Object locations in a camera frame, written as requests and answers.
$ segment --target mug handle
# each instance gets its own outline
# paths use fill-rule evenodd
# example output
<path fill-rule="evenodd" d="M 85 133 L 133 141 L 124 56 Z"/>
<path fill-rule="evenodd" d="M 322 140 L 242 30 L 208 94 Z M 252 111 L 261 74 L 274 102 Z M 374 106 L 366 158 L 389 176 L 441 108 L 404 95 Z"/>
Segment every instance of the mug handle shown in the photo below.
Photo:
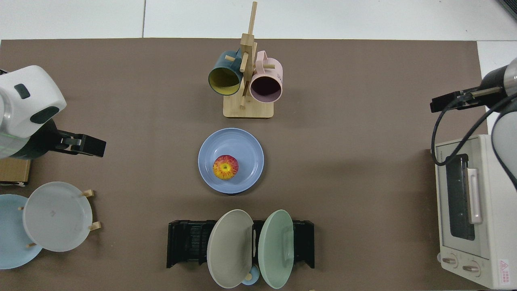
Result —
<path fill-rule="evenodd" d="M 260 51 L 257 53 L 257 60 L 255 62 L 255 69 L 259 74 L 265 74 L 264 61 L 267 60 L 266 51 Z"/>

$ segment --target apple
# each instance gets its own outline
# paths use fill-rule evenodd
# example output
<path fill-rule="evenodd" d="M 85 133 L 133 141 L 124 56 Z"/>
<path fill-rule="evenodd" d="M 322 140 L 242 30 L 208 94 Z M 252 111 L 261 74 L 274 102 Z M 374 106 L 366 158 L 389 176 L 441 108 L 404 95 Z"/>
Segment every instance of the apple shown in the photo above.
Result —
<path fill-rule="evenodd" d="M 228 180 L 233 178 L 239 170 L 239 163 L 237 159 L 230 155 L 222 155 L 216 158 L 214 162 L 214 174 L 221 180 Z"/>

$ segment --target mug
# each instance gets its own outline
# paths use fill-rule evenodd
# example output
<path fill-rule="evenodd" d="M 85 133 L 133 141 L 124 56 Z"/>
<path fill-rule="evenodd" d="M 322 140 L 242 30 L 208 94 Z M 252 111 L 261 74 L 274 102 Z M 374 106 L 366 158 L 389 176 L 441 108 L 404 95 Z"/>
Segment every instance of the mug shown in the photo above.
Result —
<path fill-rule="evenodd" d="M 255 74 L 250 82 L 250 95 L 263 103 L 275 102 L 282 96 L 282 76 L 280 62 L 267 57 L 266 51 L 258 52 Z"/>
<path fill-rule="evenodd" d="M 208 74 L 208 84 L 221 95 L 233 95 L 239 91 L 242 73 L 239 71 L 242 63 L 240 49 L 225 51 L 217 59 L 216 65 Z"/>

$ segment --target black dish rack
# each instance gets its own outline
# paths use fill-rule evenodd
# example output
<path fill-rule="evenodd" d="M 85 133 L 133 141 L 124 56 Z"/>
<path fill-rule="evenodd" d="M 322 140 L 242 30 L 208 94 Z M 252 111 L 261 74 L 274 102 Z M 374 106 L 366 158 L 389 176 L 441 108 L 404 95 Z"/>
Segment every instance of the black dish rack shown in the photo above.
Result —
<path fill-rule="evenodd" d="M 167 268 L 182 261 L 197 261 L 199 265 L 206 262 L 208 238 L 217 221 L 175 220 L 169 223 L 167 242 Z M 259 236 L 264 225 L 263 220 L 253 221 L 252 261 L 258 264 Z M 308 220 L 293 221 L 294 228 L 294 262 L 303 261 L 314 269 L 314 224 Z"/>

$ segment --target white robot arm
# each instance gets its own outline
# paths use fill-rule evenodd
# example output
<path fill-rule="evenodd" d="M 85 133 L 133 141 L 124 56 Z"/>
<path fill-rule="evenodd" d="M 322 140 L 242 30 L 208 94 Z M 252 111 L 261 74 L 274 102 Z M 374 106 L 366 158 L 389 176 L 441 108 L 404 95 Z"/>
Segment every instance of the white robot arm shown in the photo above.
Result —
<path fill-rule="evenodd" d="M 32 159 L 47 151 L 103 156 L 106 142 L 57 130 L 52 117 L 65 107 L 42 68 L 0 70 L 0 158 Z"/>

